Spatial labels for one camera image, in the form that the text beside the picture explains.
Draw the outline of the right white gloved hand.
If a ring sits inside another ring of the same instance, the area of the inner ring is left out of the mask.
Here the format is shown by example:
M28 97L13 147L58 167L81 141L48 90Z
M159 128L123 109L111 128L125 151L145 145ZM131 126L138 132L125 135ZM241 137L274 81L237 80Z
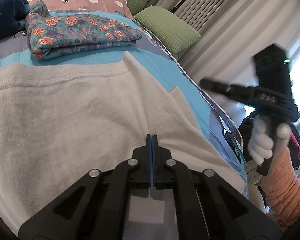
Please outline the right white gloved hand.
M267 122L269 119L263 115L257 115L253 121L253 129L248 142L248 152L257 165L262 165L265 160L273 156L274 141L267 135ZM279 150L276 151L273 159L274 164L282 163L284 158L290 156L288 143L291 130L288 124L279 124L276 128L276 136L279 138Z

